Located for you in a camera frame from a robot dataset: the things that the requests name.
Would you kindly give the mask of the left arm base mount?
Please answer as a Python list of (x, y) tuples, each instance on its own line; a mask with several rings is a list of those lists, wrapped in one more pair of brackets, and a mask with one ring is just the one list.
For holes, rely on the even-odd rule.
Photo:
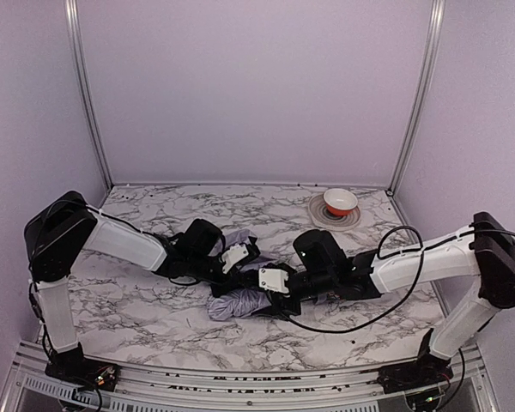
[(75, 363), (48, 363), (45, 375), (76, 385), (92, 386), (101, 391), (114, 391), (119, 369), (116, 364), (83, 359)]

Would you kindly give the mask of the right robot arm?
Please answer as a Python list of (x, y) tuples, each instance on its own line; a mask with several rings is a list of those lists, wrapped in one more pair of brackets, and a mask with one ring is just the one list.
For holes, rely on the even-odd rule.
[(469, 291), (421, 340), (414, 360), (381, 367), (378, 382), (391, 393), (452, 377), (451, 358), (498, 312), (515, 307), (515, 233), (489, 213), (443, 238), (382, 253), (379, 248), (346, 257), (331, 233), (313, 229), (294, 249), (304, 270), (269, 264), (247, 272), (248, 286), (266, 293), (273, 315), (292, 321), (300, 303), (320, 294), (372, 300), (398, 289), (412, 293), (422, 282), (471, 276)]

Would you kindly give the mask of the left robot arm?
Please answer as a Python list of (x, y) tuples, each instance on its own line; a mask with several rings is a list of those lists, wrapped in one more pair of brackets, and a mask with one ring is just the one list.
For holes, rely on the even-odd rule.
[(229, 244), (220, 228), (203, 219), (171, 236), (138, 229), (92, 207), (77, 191), (39, 212), (23, 235), (31, 275), (28, 299), (42, 327), (45, 374), (99, 387), (117, 377), (118, 366), (85, 355), (69, 292), (71, 277), (88, 267), (87, 258), (124, 262), (183, 286), (222, 288), (260, 255), (256, 238)]

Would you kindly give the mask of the lilac folding umbrella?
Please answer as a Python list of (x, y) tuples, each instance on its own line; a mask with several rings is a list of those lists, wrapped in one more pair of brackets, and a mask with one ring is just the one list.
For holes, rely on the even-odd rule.
[[(240, 229), (226, 235), (226, 247), (236, 244), (250, 243), (250, 237), (257, 235), (250, 229)], [(268, 251), (261, 251), (260, 256), (249, 264), (243, 264), (243, 270), (258, 270), (266, 264), (274, 264), (276, 258)], [(231, 318), (249, 318), (261, 316), (259, 311), (272, 309), (266, 294), (261, 289), (253, 290), (235, 287), (233, 291), (215, 298), (210, 297), (207, 302), (207, 313), (213, 321), (228, 321)]]

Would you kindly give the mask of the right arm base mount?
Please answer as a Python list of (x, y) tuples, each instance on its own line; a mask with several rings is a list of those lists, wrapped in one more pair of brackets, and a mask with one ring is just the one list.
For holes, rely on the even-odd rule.
[(377, 382), (385, 394), (391, 394), (441, 383), (452, 379), (453, 376), (448, 362), (414, 360), (381, 367), (378, 370)]

